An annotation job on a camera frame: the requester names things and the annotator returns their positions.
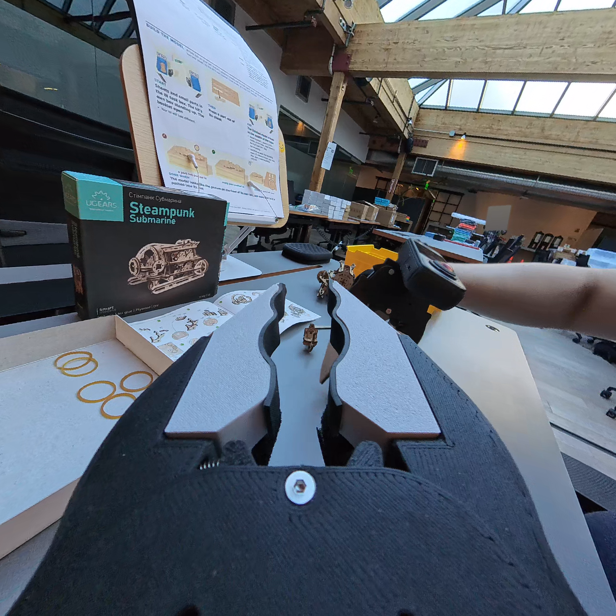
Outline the black oval mesh pad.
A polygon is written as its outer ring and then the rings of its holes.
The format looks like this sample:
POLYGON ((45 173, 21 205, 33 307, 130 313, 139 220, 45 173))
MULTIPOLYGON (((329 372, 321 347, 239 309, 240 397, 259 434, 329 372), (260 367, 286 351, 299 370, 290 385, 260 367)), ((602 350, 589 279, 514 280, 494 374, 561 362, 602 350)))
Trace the black oval mesh pad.
POLYGON ((297 263, 307 265, 326 264, 333 257, 331 251, 312 243, 285 243, 281 255, 297 263))

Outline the silver ventilation duct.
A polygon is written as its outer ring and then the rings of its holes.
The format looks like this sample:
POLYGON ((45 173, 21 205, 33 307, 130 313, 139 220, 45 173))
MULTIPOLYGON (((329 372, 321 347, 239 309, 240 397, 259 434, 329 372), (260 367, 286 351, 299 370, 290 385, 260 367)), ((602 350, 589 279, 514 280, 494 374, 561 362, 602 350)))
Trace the silver ventilation duct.
POLYGON ((455 166, 448 166, 439 163, 436 167, 435 173, 440 175, 446 175, 454 179, 462 180, 468 179, 473 181, 484 182, 499 182, 501 184, 511 185, 515 187, 524 187, 526 189, 544 190, 553 192, 562 192, 576 196, 587 196, 592 198, 615 198, 615 189, 595 189, 588 187, 581 187, 573 185, 571 183, 545 181, 537 177, 522 177, 519 175, 510 175, 502 173, 492 173, 486 171, 478 171, 475 169, 466 169, 455 166))

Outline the shallow cardboard tray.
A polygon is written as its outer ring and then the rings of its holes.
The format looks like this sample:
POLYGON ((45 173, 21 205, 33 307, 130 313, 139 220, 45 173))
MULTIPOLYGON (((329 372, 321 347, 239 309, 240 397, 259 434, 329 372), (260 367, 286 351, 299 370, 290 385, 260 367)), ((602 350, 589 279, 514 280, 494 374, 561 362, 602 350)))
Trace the shallow cardboard tray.
POLYGON ((91 351, 102 370, 172 364, 119 317, 103 317, 1 338, 1 557, 60 519, 96 450, 119 420, 79 403, 58 355, 91 351))

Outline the stack of colourful trays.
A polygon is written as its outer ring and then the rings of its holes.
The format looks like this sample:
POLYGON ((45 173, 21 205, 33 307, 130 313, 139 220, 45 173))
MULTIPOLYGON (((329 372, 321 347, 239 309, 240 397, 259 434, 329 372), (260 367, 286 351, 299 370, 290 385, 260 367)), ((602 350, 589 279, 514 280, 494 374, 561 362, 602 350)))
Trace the stack of colourful trays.
POLYGON ((459 212, 451 213, 451 218, 458 220, 457 226, 453 229, 451 236, 452 242, 469 243, 472 240, 477 226, 484 226, 486 221, 470 216, 460 214, 459 212))

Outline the stack of white boxes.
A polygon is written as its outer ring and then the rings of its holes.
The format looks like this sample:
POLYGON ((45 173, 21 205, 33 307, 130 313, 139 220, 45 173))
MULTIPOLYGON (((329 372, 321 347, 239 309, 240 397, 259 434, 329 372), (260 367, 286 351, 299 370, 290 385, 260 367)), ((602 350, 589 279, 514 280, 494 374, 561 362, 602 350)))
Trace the stack of white boxes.
POLYGON ((313 215, 327 216, 328 219, 348 220, 350 205, 351 202, 343 198, 306 189, 298 209, 313 215))

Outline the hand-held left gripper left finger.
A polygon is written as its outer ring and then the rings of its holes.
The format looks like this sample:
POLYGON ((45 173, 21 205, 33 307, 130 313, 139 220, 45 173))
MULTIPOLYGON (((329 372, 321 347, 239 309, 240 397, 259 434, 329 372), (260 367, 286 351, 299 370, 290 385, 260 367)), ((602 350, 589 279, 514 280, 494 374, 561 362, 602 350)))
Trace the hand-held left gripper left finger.
POLYGON ((280 397, 273 351, 287 289, 277 283, 211 335, 165 433, 214 441, 243 441, 272 451, 280 429, 280 397))

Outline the open assembly instruction booklet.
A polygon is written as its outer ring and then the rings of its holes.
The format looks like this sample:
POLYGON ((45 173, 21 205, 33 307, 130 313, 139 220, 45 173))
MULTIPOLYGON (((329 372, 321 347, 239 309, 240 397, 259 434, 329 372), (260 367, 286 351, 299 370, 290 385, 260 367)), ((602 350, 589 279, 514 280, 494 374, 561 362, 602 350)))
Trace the open assembly instruction booklet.
POLYGON ((301 323, 313 323, 320 316, 285 299, 281 318, 277 321, 273 306, 274 290, 235 290, 216 300, 198 301, 163 315, 130 323, 138 334, 153 344, 172 361, 178 359, 203 336, 213 335, 215 348, 256 347, 259 333, 268 324, 279 332, 301 323))

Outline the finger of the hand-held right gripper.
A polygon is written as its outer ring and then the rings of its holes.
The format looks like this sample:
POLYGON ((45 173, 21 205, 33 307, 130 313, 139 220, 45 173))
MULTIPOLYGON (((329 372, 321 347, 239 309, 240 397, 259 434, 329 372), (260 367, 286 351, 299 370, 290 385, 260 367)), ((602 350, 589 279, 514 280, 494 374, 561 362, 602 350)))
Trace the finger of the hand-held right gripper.
POLYGON ((323 384, 330 376, 331 369, 339 357, 339 352, 331 342, 328 343, 320 369, 320 384, 323 384))

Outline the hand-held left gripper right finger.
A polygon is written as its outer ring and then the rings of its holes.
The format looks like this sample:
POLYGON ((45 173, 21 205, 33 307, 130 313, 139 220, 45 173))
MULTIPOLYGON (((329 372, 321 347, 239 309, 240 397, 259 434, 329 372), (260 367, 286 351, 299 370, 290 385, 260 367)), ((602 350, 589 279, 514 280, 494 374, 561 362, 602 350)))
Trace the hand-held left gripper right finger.
POLYGON ((329 341, 339 352, 321 418, 324 450, 344 439, 355 448, 373 441, 433 440, 441 428, 396 330, 336 281, 329 282, 329 341))

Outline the group of yellow rubber bands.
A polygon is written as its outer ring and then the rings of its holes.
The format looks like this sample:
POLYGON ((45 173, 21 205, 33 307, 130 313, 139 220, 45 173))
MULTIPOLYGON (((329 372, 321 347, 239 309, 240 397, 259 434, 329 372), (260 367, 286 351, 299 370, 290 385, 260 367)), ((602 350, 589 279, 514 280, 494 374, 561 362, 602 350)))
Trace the group of yellow rubber bands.
POLYGON ((76 400, 96 407, 102 418, 116 421, 155 381, 150 370, 119 371, 113 376, 102 370, 101 362, 88 350, 72 350, 58 355, 53 366, 59 374, 76 382, 76 400))

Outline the wooden document stand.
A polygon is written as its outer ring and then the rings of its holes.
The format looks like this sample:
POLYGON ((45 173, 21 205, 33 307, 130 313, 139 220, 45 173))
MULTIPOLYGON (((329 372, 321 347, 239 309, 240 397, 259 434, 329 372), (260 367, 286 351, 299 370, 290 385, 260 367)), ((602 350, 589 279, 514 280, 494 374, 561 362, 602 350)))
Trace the wooden document stand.
MULTIPOLYGON (((138 44, 127 47, 121 54, 119 67, 139 181, 143 184, 161 187, 163 178, 151 123, 142 53, 138 44)), ((253 227, 243 227, 236 240, 224 247, 220 266, 220 283, 249 280, 262 275, 257 268, 231 255, 235 246, 247 238, 252 230, 253 227)))

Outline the white printed instruction sheet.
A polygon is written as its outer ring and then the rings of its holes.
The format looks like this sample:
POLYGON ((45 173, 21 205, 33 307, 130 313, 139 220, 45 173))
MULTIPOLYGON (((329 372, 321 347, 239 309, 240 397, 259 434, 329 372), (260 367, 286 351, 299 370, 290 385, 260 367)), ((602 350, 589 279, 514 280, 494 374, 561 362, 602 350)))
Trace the white printed instruction sheet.
POLYGON ((283 218, 278 106, 241 35, 202 1, 133 1, 165 187, 227 201, 231 221, 283 218))

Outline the black teal model kit box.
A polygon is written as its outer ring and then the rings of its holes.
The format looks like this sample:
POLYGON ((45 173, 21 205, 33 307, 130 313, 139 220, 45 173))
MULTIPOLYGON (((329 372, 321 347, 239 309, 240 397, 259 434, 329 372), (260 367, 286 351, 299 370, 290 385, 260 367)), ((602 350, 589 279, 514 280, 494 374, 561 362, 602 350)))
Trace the black teal model kit box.
POLYGON ((80 319, 217 294, 225 200, 74 171, 61 180, 80 319))

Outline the long white work table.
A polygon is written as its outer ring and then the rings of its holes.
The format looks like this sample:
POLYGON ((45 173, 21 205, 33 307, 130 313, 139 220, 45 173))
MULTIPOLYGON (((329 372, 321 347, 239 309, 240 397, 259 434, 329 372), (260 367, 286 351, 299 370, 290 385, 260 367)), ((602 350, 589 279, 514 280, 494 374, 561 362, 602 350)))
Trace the long white work table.
POLYGON ((418 240, 448 260, 464 263, 483 263, 483 252, 481 249, 473 246, 462 245, 448 240, 435 240, 425 235, 399 232, 389 228, 374 228, 372 234, 380 240, 387 240, 396 244, 403 244, 408 239, 418 240))

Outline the yellow plastic bin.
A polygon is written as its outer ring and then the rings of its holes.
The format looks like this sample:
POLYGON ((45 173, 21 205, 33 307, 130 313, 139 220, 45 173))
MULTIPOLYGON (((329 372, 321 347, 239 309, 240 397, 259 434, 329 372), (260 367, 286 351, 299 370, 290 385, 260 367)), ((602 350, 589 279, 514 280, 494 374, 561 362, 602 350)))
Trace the yellow plastic bin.
POLYGON ((383 319, 442 312, 406 287, 397 259, 396 252, 372 244, 350 246, 344 261, 354 275, 350 292, 383 319))

